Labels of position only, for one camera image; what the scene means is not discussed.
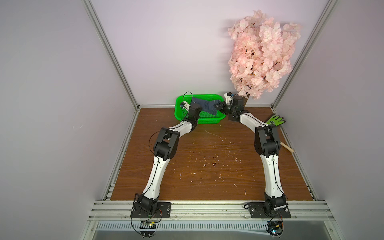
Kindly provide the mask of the dark blue printed pillowcase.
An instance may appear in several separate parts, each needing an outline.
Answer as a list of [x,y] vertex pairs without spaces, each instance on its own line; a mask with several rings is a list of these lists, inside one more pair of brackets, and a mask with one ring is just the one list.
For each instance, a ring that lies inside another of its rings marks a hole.
[[207,101],[207,100],[198,99],[195,97],[192,97],[192,102],[200,105],[202,107],[203,112],[209,113],[214,116],[217,115],[216,106],[221,103],[220,100]]

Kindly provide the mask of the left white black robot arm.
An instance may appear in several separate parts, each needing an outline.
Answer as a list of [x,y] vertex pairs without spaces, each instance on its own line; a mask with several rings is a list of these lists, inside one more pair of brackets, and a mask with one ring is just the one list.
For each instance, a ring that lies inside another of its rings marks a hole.
[[161,128],[153,148],[154,164],[145,189],[136,194],[132,210],[137,214],[154,216],[158,209],[160,188],[166,168],[176,155],[180,138],[192,132],[198,125],[202,107],[194,102],[184,103],[187,115],[183,120],[170,128]]

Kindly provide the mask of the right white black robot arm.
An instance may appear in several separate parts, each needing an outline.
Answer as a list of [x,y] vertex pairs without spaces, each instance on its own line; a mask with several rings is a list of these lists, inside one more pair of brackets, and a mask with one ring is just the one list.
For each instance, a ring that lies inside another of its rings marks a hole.
[[276,125],[269,125],[245,110],[245,98],[232,93],[225,94],[225,100],[215,105],[229,120],[239,122],[255,133],[255,150],[262,160],[265,174],[265,213],[275,216],[288,207],[279,172],[281,141]]

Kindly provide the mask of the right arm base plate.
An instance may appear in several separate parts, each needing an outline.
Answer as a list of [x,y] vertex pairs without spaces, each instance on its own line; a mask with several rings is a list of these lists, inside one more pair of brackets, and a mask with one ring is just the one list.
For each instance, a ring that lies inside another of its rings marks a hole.
[[249,211],[252,219],[290,219],[292,217],[288,207],[273,210],[269,204],[265,202],[246,203],[244,208]]

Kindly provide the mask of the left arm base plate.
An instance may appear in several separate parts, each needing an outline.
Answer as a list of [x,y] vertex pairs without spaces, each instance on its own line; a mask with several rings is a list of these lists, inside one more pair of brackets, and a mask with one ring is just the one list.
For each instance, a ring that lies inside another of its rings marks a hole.
[[170,218],[172,209],[171,202],[155,202],[146,206],[143,203],[135,202],[130,217],[132,219],[143,218]]

